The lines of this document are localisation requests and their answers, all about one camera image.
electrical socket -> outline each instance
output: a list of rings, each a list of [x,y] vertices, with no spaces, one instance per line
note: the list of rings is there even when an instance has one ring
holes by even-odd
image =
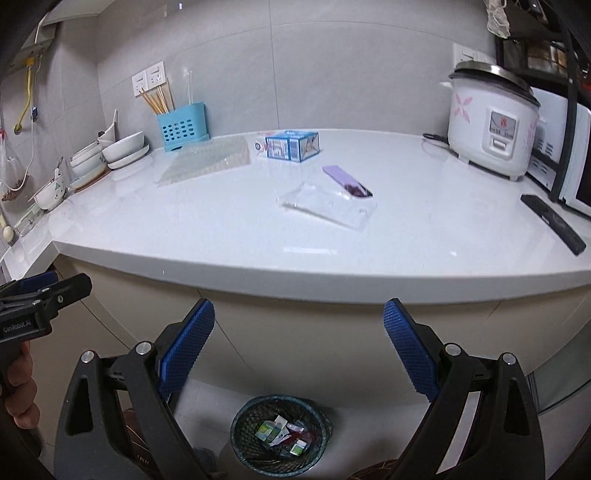
[[[142,89],[144,92],[148,91],[148,77],[145,70],[142,70],[139,73],[136,73],[134,76],[131,77],[131,83],[134,86],[134,95],[139,97],[140,92]]]
[[[166,74],[164,73],[164,62],[158,62],[146,69],[148,78],[148,89],[156,88],[158,85],[166,83]]]
[[[485,63],[489,63],[491,65],[496,65],[496,60],[487,55],[486,53],[482,53],[481,51],[474,50],[473,48],[465,47],[464,45],[460,45],[458,43],[453,44],[453,67],[456,68],[456,65],[461,61],[483,61]]]

mesh wastebasket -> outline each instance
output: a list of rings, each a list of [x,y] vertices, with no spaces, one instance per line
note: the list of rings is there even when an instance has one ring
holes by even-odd
[[[274,420],[278,415],[290,423],[302,421],[312,435],[310,446],[301,456],[281,457],[255,437],[265,420]],[[271,395],[253,398],[242,407],[232,423],[230,439],[237,457],[248,468],[262,475],[283,478],[299,475],[320,460],[332,428],[330,420],[310,400]]]

metal screw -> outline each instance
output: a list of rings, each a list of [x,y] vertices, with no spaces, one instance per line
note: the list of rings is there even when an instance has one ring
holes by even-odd
[[[503,353],[503,361],[507,365],[515,365],[517,363],[517,359],[512,353]]]
[[[145,355],[152,349],[152,344],[150,342],[142,342],[139,343],[137,347],[135,347],[135,351],[140,355]]]
[[[95,357],[95,353],[91,352],[90,350],[87,350],[86,352],[84,352],[82,354],[82,356],[80,357],[80,360],[82,360],[83,364],[87,364],[89,363],[93,358]]]
[[[445,351],[448,355],[451,356],[458,356],[460,355],[460,353],[462,353],[462,349],[460,348],[460,346],[456,345],[455,343],[448,343],[445,346]]]

kitchen counter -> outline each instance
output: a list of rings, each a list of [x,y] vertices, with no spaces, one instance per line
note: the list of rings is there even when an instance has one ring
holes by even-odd
[[[252,143],[252,135],[247,135]],[[442,304],[513,299],[591,284],[591,248],[575,257],[520,201],[546,199],[467,166],[419,137],[320,131],[303,164],[258,159],[234,170],[158,187],[176,157],[162,149],[72,195],[2,258],[11,278],[44,271],[63,254],[190,287],[330,303]],[[337,164],[375,195],[353,231],[286,210],[277,197]],[[591,222],[554,206],[591,244]]]

microwave door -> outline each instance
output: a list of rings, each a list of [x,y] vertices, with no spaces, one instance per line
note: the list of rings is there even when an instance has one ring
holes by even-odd
[[[571,208],[591,216],[591,111],[579,105],[569,169],[561,199]]]

